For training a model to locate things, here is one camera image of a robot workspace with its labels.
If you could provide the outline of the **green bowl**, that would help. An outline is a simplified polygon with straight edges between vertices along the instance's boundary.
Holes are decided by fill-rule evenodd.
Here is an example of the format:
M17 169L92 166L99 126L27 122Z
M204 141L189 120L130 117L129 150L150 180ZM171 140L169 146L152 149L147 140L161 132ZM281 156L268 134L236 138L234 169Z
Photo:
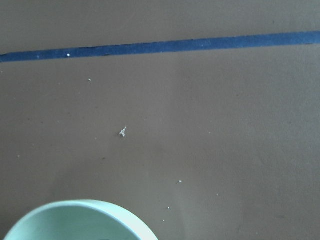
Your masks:
M116 204L77 199L48 203L22 217L6 240L155 240L136 215Z

